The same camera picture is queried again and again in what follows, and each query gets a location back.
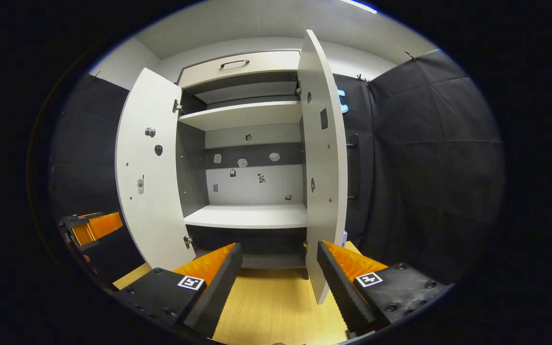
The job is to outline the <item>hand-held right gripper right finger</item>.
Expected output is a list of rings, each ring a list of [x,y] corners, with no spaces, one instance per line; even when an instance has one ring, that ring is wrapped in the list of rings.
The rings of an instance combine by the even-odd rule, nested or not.
[[[355,336],[403,323],[453,288],[410,264],[387,266],[326,241],[318,243],[316,260],[348,331]]]

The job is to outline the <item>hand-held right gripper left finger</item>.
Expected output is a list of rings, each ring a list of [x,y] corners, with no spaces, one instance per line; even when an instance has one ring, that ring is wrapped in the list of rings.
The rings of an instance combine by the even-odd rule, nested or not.
[[[232,243],[172,271],[154,268],[113,297],[162,328],[212,338],[241,264],[242,245]]]

